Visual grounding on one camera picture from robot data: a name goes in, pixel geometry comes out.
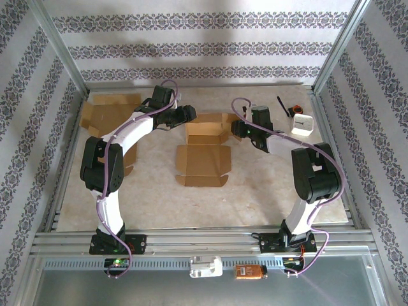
cardboard box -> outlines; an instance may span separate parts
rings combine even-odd
[[[128,120],[135,108],[141,103],[140,94],[95,95],[92,103],[85,102],[80,126],[87,129],[91,136],[102,137]],[[133,170],[136,153],[137,144],[134,144],[124,156],[125,176]]]
[[[179,145],[176,181],[183,186],[222,187],[231,171],[231,148],[221,145],[231,133],[232,113],[203,113],[186,124],[187,145]]]

metal base plate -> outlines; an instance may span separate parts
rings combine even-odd
[[[305,252],[317,252],[315,238],[312,233],[306,242],[292,247],[284,247],[279,244],[279,233],[260,233],[259,237],[259,249],[261,253],[301,252],[301,245],[305,247]]]
[[[126,235],[125,243],[131,249],[132,254],[145,254],[146,249],[146,235]],[[91,246],[89,247],[89,254],[91,255],[126,255],[127,250],[117,251],[112,246],[101,243],[97,235],[92,236]]]

orange battery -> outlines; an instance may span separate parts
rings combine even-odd
[[[267,279],[268,270],[261,265],[236,265],[236,279]]]

floor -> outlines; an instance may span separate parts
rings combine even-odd
[[[180,91],[180,104],[193,105],[200,113],[231,112],[233,98],[249,98],[257,105],[268,106],[274,128],[287,133],[291,119],[286,117],[276,96],[280,96],[287,107],[297,104],[303,107],[305,114],[313,115],[302,85],[189,87]],[[152,89],[136,92],[140,92],[144,100],[151,96]],[[318,143],[321,136],[316,123],[314,129],[309,137],[292,136]],[[81,129],[57,231],[93,231],[98,224],[94,200],[79,178],[88,136],[87,131]],[[249,139],[238,142],[230,138],[225,145],[231,147],[232,170],[226,185],[184,187],[175,181],[175,175],[179,174],[175,169],[175,153],[177,145],[185,143],[184,126],[169,132],[155,131],[138,142],[135,168],[119,190],[120,210],[127,229],[279,225],[290,213],[296,192],[291,165],[284,159],[256,150]],[[347,222],[340,200],[322,208],[316,217],[316,223],[328,222]]]

striped wallpaper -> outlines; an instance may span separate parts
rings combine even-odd
[[[0,306],[13,305],[81,97],[24,0],[0,0]]]
[[[320,93],[360,216],[408,305],[408,0],[375,0]]]
[[[354,3],[46,0],[90,87],[312,85]]]

